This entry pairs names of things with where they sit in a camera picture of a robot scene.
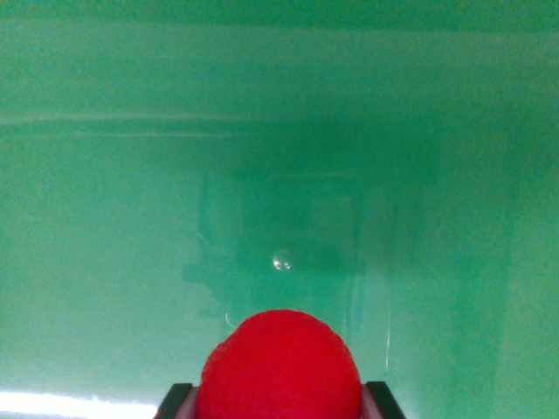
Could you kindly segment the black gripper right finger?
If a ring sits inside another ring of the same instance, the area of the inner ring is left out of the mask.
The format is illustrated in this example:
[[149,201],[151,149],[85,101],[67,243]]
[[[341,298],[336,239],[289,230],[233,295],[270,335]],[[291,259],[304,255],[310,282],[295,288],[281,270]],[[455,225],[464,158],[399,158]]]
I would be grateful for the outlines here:
[[405,419],[406,416],[385,381],[362,385],[362,419]]

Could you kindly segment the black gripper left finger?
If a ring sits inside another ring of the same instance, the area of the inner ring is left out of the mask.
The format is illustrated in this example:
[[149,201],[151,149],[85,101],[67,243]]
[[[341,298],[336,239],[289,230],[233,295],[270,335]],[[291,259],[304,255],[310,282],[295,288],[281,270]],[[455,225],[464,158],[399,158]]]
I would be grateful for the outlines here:
[[175,383],[157,408],[154,419],[196,419],[199,387],[191,383]]

